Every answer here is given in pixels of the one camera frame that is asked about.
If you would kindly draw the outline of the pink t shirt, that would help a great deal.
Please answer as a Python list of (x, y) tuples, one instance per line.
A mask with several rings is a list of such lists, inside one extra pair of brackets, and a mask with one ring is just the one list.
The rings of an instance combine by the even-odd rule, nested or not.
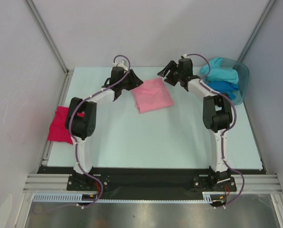
[(168, 108), (174, 101), (161, 78), (146, 80), (131, 90), (135, 106), (140, 114)]

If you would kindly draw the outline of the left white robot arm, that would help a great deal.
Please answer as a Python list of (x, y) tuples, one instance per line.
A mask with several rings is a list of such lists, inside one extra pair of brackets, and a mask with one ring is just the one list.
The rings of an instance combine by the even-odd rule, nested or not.
[(72, 184), (78, 184), (88, 190), (98, 183), (91, 176), (93, 165), (86, 153), (86, 141), (95, 131), (97, 120), (97, 105), (111, 103), (117, 100), (123, 90), (130, 91), (143, 84), (135, 72), (125, 66), (114, 66), (111, 76), (105, 81), (101, 90), (85, 99), (74, 97), (70, 101), (65, 127), (69, 132), (74, 149), (75, 165), (72, 174)]

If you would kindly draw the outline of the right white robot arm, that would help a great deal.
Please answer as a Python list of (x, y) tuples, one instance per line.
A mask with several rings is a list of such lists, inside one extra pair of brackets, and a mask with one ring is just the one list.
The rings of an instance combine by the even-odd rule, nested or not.
[(199, 76), (193, 73), (193, 62), (182, 57), (178, 62), (171, 60), (157, 73), (165, 82), (175, 86), (180, 83), (186, 91), (193, 93), (203, 101), (203, 124), (209, 130), (212, 158), (205, 184), (199, 184), (213, 191), (222, 191), (231, 181), (231, 170), (227, 164), (227, 131), (231, 128), (232, 107), (227, 95), (211, 89)]

